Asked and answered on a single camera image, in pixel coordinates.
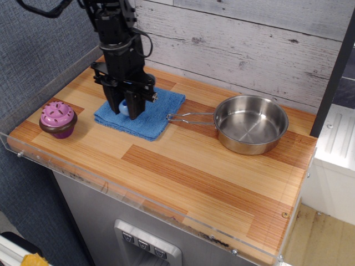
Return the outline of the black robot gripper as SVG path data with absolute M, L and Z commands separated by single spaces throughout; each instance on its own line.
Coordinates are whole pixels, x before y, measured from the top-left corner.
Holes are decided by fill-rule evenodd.
M 135 120 L 145 111 L 145 100 L 155 101 L 158 98 L 154 91 L 154 76 L 144 71 L 145 55 L 142 42 L 100 43 L 99 48 L 104 53 L 105 61 L 91 63 L 95 78 L 98 80 L 106 77 L 114 82 L 103 84 L 104 94 L 110 108 L 115 114 L 119 114 L 119 105 L 125 99 L 129 117 Z M 126 87 L 125 95 L 120 90 L 119 84 Z

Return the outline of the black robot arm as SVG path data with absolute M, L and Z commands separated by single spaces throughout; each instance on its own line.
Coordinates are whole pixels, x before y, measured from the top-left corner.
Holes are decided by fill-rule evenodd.
M 104 62 L 94 62 L 94 79 L 103 87 L 111 109 L 118 114 L 125 101 L 134 120 L 145 111 L 147 101 L 154 102 L 155 77 L 144 71 L 142 36 L 134 27 L 135 8 L 128 1 L 83 1 L 83 6 L 99 35 Z

